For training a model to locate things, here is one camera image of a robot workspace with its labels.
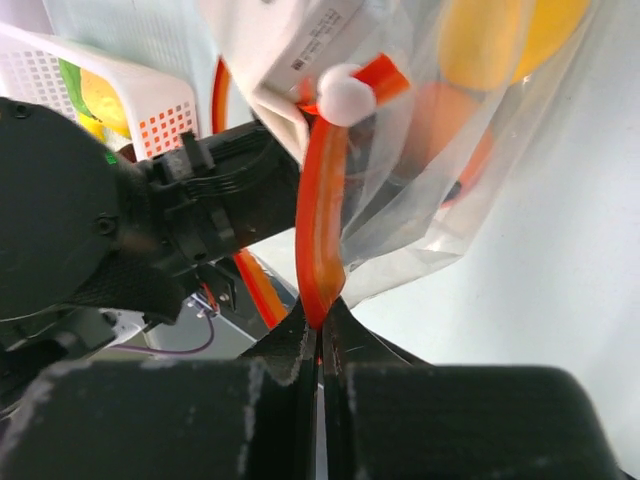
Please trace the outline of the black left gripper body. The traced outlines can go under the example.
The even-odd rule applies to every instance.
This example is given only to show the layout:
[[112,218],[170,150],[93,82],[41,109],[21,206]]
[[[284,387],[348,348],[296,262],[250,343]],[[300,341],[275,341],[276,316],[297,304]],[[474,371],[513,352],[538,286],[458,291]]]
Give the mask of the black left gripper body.
[[300,168],[249,122],[131,162],[47,107],[1,102],[1,317],[174,321],[194,270],[293,226]]

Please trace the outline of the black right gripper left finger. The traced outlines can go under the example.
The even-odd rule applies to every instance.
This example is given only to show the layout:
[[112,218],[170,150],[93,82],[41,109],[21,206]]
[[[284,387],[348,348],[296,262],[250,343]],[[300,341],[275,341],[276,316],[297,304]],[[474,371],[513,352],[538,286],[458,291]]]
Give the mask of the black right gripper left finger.
[[295,306],[234,360],[61,362],[1,442],[5,479],[310,479],[316,334]]

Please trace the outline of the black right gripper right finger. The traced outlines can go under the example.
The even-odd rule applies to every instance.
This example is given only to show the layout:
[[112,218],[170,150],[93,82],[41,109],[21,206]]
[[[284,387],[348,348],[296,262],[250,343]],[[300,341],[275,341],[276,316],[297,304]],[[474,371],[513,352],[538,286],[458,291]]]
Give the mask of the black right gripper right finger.
[[621,479],[585,390],[543,366],[433,366],[342,301],[322,329],[332,479]]

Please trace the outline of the fake yellow banana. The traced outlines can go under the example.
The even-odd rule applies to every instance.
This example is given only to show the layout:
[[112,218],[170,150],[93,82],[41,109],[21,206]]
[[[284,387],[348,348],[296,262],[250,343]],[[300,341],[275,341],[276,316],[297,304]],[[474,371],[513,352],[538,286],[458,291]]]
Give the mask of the fake yellow banana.
[[130,139],[124,106],[111,84],[88,70],[80,69],[80,73],[81,94],[88,113],[78,113],[80,124],[101,141],[106,139],[106,129]]

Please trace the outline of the fake green cucumber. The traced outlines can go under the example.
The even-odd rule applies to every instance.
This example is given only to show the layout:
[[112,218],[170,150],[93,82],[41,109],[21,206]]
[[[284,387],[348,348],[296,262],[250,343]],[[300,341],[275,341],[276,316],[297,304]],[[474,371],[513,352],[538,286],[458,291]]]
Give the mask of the fake green cucumber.
[[58,59],[59,72],[66,86],[69,99],[74,109],[85,116],[86,105],[81,94],[81,73],[80,68],[62,58]]

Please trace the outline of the clear zip top bag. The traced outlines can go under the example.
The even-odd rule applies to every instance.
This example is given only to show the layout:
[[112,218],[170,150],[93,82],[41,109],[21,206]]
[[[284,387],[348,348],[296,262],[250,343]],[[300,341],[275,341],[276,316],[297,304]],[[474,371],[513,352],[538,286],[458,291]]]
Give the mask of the clear zip top bag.
[[[453,1],[204,1],[200,7],[241,94],[301,163],[297,285],[311,326],[463,256],[542,123],[601,5],[533,73],[489,91],[446,80],[441,24]],[[479,103],[416,178],[394,174],[417,93],[443,82]],[[476,182],[445,197],[484,132]]]

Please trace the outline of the fake peach fruit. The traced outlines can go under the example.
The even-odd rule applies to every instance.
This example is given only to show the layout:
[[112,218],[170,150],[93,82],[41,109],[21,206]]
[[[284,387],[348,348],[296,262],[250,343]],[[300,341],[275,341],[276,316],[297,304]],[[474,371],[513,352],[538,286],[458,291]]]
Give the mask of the fake peach fruit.
[[[453,141],[478,108],[479,103],[474,98],[449,84],[433,82],[425,85],[416,95],[412,121],[394,174],[404,180],[416,178]],[[493,135],[487,129],[443,205],[453,203],[476,182],[492,147]]]

